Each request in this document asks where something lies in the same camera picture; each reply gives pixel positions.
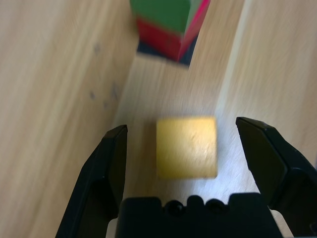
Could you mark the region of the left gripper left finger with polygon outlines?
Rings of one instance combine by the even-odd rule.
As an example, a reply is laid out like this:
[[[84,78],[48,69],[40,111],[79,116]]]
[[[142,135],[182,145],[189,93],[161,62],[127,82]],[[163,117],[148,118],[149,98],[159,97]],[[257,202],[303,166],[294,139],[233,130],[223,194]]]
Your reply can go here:
[[[84,163],[56,233],[58,238],[104,238],[123,199],[126,125],[108,131]]]

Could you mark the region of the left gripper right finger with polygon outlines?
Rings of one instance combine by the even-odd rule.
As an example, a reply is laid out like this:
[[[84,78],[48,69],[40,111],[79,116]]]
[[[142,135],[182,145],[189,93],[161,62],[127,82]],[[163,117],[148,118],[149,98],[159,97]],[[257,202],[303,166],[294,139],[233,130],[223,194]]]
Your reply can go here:
[[[256,185],[285,220],[317,220],[317,171],[273,126],[238,117],[236,125]]]

